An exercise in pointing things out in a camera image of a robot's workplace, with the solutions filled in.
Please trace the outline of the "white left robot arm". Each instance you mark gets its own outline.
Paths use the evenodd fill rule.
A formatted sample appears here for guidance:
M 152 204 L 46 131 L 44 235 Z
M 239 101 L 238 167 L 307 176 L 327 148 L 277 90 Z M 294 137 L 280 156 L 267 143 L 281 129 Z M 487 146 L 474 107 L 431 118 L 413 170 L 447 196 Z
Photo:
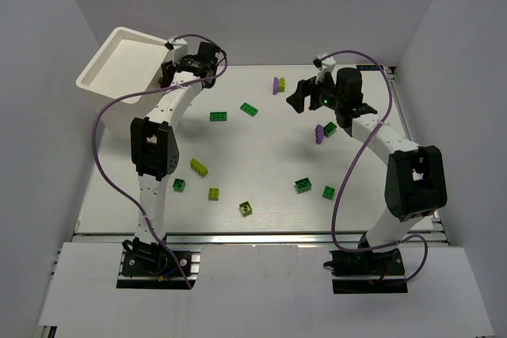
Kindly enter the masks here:
M 161 65 L 165 91 L 155 107 L 143 118 L 131 122 L 131 153 L 139 181 L 139 213 L 135 239 L 158 244 L 166 236 L 164 209 L 169 176 L 177 168 L 179 149 L 175 129 L 193 99 L 215 84 L 220 49 L 203 41 L 197 53 L 173 42 L 173 58 Z

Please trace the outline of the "lime lego brick top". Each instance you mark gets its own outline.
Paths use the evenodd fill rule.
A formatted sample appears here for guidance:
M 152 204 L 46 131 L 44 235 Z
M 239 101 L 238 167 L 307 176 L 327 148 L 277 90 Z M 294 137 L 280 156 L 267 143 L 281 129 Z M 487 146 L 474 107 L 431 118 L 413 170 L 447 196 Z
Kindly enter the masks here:
M 282 93 L 285 91 L 286 81 L 284 78 L 278 80 L 278 92 Z

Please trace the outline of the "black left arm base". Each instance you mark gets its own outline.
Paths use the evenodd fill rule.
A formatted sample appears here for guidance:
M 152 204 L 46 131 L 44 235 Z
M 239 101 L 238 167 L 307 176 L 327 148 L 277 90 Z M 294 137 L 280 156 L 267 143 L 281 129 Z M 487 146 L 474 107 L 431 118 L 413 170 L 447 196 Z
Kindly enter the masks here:
M 117 289 L 189 291 L 196 282 L 191 251 L 174 251 L 175 260 L 160 244 L 137 237 L 124 240 L 122 249 Z

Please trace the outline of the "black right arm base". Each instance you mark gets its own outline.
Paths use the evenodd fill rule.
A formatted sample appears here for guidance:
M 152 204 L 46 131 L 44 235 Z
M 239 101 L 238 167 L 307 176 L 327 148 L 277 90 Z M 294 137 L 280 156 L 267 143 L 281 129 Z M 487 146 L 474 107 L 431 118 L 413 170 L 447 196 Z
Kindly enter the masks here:
M 334 294 L 406 294 L 405 267 L 398 249 L 385 253 L 330 251 Z

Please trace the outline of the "lime lego with stud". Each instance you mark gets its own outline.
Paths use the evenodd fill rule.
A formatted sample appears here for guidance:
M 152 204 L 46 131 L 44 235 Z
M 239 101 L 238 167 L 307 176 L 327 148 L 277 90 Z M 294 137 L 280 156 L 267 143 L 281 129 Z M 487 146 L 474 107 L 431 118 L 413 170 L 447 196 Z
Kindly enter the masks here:
M 242 217 L 246 217 L 253 214 L 253 208 L 249 201 L 244 201 L 238 205 Z

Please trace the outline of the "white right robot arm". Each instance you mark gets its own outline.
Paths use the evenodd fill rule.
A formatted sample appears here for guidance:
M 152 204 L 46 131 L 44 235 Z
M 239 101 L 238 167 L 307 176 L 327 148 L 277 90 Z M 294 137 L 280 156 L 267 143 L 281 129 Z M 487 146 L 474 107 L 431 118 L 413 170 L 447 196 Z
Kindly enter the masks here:
M 362 75 L 357 68 L 341 68 L 301 80 L 286 101 L 297 113 L 305 104 L 310 110 L 334 111 L 337 125 L 361 142 L 387 167 L 384 199 L 386 208 L 362 237 L 359 253 L 394 250 L 415 224 L 448 200 L 443 158 L 436 146 L 420 146 L 401 136 L 364 102 Z

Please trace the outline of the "lime square lego brick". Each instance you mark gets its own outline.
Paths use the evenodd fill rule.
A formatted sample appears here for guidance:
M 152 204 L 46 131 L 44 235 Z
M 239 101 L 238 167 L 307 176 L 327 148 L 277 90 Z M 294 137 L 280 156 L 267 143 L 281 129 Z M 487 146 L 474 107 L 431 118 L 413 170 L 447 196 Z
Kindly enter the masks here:
M 219 200 L 219 189 L 218 188 L 209 188 L 208 189 L 208 199 L 211 201 Z

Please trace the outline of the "lime long lego brick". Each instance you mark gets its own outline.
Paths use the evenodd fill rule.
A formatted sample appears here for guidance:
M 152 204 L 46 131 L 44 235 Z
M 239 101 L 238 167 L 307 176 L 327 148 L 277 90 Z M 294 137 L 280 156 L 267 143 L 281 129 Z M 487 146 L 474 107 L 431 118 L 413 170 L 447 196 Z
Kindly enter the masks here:
M 189 162 L 191 169 L 196 172 L 201 177 L 206 177 L 208 175 L 208 168 L 200 163 L 195 158 L 192 158 Z

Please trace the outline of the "white drawer cabinet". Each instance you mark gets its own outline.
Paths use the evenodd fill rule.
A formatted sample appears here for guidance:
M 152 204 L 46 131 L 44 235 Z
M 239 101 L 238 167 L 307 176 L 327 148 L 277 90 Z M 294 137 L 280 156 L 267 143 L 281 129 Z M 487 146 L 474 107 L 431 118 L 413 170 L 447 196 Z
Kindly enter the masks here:
M 125 27 L 115 28 L 76 79 L 76 86 L 95 112 L 125 94 L 157 89 L 162 63 L 171 60 L 166 41 Z M 130 139 L 134 118 L 145 116 L 160 94 L 137 96 L 111 106 L 101 117 L 109 133 Z

